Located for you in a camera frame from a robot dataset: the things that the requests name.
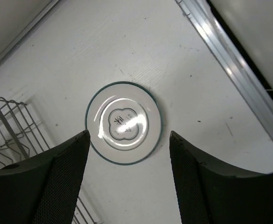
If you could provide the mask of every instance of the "printed logo on plate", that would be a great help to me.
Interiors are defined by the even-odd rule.
[[[109,133],[115,140],[133,140],[139,133],[137,113],[131,108],[115,109],[109,114]]]

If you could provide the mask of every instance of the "plate rim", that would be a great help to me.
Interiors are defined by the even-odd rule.
[[[135,162],[131,162],[131,163],[119,163],[119,162],[114,162],[112,160],[109,160],[108,158],[105,158],[103,155],[101,155],[95,148],[95,146],[93,145],[92,141],[90,140],[90,145],[92,146],[92,148],[94,149],[94,151],[100,156],[102,157],[104,160],[108,161],[108,162],[111,162],[111,163],[114,163],[116,165],[122,165],[122,166],[128,166],[128,165],[133,165],[133,164],[136,164],[136,163],[139,163],[141,161],[144,161],[145,159],[147,159],[153,152],[154,150],[157,148],[160,140],[161,140],[161,136],[162,136],[162,133],[164,131],[164,121],[163,121],[163,116],[162,116],[162,112],[161,112],[161,109],[160,109],[160,106],[157,102],[157,100],[155,99],[155,97],[152,95],[152,93],[150,93],[146,88],[144,88],[143,86],[139,85],[139,84],[136,84],[136,83],[133,83],[133,82],[128,82],[128,81],[118,81],[118,82],[113,82],[113,83],[110,83],[108,85],[105,85],[104,87],[102,87],[100,90],[98,90],[96,92],[96,94],[91,98],[89,104],[88,104],[88,107],[86,109],[86,114],[85,114],[85,129],[87,130],[87,116],[88,116],[88,112],[89,112],[89,108],[93,102],[93,100],[95,99],[95,97],[101,92],[103,91],[104,89],[112,86],[112,85],[116,85],[116,84],[129,84],[129,85],[134,85],[142,90],[144,90],[151,98],[152,100],[154,101],[155,105],[157,106],[157,109],[159,111],[159,115],[160,115],[160,124],[161,124],[161,128],[160,128],[160,133],[159,133],[159,137],[158,137],[158,140],[155,144],[155,146],[153,147],[153,149],[142,159],[138,160],[138,161],[135,161]]]

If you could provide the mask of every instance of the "mesh texture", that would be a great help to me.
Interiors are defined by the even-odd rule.
[[[84,135],[54,158],[32,223],[72,222],[87,162],[87,142]]]
[[[170,138],[170,156],[182,224],[209,224],[195,158],[175,136]]]

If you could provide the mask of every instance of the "wire rack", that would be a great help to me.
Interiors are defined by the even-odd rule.
[[[38,116],[24,102],[0,97],[0,168],[25,160],[53,147],[42,134]],[[87,209],[86,199],[78,197],[74,224],[97,224]]]

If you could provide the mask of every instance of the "white shelf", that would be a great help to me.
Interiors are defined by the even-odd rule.
[[[61,143],[84,129],[97,90],[116,81],[149,89],[165,127],[136,165],[90,150],[83,185],[107,223],[181,223],[170,130],[233,165],[273,172],[272,141],[174,0],[63,1],[0,67],[0,96],[31,99]]]

